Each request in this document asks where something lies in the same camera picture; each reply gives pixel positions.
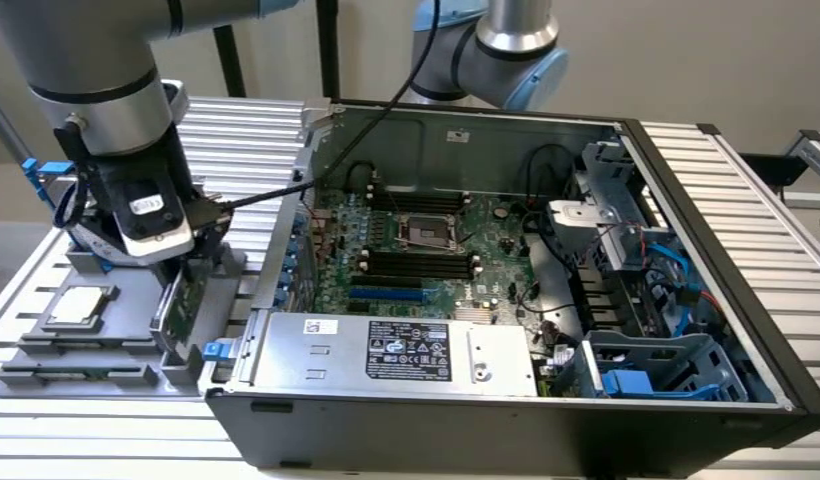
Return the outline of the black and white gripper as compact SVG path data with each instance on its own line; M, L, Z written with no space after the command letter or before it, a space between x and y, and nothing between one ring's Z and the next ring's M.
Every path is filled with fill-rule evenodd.
M91 193L125 240L146 240L183 224L185 207L197 193L174 125L151 145L127 154L94 156L91 166Z

